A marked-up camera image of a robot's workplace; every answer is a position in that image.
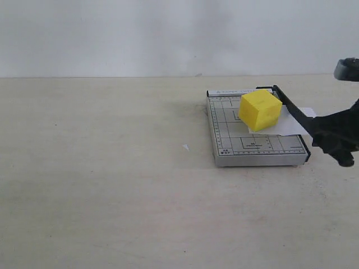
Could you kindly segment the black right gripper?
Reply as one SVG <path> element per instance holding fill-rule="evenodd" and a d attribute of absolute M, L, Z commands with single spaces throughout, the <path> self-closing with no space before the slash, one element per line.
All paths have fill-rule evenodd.
<path fill-rule="evenodd" d="M 358 81 L 358 58 L 340 59 L 333 72 L 340 81 Z M 358 102 L 349 109 L 315 117 L 311 122 L 313 142 L 332 157 L 351 157 L 358 151 Z"/>

